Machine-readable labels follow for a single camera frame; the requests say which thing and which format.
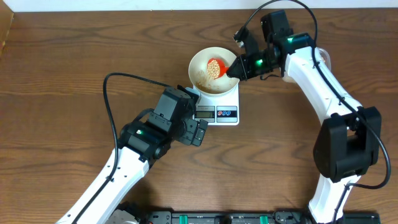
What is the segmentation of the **red plastic measuring scoop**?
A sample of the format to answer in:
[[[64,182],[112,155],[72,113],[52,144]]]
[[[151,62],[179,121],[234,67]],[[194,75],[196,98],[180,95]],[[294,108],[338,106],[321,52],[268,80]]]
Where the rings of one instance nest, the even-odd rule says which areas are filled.
[[[209,59],[206,71],[210,78],[218,79],[221,78],[228,70],[228,67],[225,66],[224,61],[218,58]]]

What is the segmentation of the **soybeans in bowl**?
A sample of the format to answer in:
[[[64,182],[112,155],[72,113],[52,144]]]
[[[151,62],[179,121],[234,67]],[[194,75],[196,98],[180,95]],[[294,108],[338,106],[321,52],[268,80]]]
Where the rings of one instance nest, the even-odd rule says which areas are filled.
[[[205,69],[197,73],[195,85],[207,93],[219,94],[231,90],[237,83],[239,83],[237,78],[230,78],[226,73],[218,79],[210,78]]]

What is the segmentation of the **white digital kitchen scale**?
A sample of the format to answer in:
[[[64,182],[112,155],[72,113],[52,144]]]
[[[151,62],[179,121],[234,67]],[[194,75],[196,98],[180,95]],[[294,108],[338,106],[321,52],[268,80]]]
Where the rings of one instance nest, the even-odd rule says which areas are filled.
[[[225,93],[211,94],[198,90],[201,95],[197,103],[194,120],[205,120],[209,126],[237,126],[239,124],[239,85]]]

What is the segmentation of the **white round bowl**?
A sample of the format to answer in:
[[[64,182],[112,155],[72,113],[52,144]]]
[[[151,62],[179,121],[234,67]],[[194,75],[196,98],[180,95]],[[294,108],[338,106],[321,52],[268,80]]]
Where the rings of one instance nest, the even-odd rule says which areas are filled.
[[[229,78],[227,69],[236,56],[221,47],[209,47],[199,51],[191,60],[188,76],[193,86],[204,95],[221,96],[238,86],[237,78]]]

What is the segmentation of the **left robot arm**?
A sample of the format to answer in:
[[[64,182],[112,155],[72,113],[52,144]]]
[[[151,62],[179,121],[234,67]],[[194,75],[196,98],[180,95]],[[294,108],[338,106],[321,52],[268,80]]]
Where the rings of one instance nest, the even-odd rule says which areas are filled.
[[[201,98],[189,87],[167,87],[155,109],[125,125],[106,165],[59,223],[106,223],[130,189],[174,141],[200,146],[208,123],[193,115]]]

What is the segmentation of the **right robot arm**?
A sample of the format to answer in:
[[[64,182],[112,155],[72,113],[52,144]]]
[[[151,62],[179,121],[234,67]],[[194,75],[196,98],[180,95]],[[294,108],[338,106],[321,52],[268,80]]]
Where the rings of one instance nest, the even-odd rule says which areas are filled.
[[[227,70],[230,78],[265,80],[275,69],[285,81],[296,83],[313,106],[321,128],[313,148],[320,173],[315,195],[308,204],[314,223],[335,223],[343,217],[348,194],[379,155],[381,115],[363,108],[333,76],[320,55],[316,39],[296,34],[285,11],[261,18],[267,47],[261,50],[246,26],[233,39],[245,50]]]

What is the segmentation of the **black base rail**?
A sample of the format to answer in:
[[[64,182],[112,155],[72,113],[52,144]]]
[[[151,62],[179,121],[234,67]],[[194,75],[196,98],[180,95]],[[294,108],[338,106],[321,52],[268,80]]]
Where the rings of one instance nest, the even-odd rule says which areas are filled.
[[[271,213],[173,213],[150,212],[135,217],[124,210],[116,210],[109,224],[296,224],[311,223],[307,214],[295,211]]]

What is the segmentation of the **clear plastic container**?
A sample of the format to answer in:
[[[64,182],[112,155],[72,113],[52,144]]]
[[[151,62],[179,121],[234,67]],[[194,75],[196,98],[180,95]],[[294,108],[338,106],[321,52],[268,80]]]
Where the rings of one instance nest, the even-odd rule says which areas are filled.
[[[323,48],[318,48],[318,51],[320,53],[320,56],[321,56],[323,62],[328,67],[328,69],[331,71],[331,59],[330,59],[329,53]],[[282,80],[287,83],[296,84],[295,80],[292,77],[287,75],[287,72],[284,72],[284,76],[282,77]]]

